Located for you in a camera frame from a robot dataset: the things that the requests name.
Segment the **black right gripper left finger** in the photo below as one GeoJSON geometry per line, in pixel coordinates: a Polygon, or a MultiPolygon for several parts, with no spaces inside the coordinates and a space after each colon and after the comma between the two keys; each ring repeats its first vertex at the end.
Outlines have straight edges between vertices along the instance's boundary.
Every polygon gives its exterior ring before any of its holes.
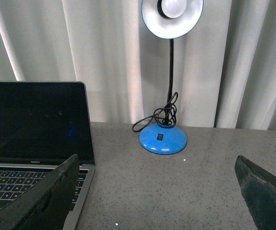
{"type": "Polygon", "coordinates": [[[79,159],[72,155],[0,209],[0,230],[61,230],[72,206],[79,159]]]}

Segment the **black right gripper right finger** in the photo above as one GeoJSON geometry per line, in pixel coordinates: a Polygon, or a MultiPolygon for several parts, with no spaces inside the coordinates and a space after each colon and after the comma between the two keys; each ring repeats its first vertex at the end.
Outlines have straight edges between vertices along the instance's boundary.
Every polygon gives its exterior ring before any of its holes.
{"type": "Polygon", "coordinates": [[[242,155],[234,169],[257,229],[276,230],[276,176],[242,155]]]}

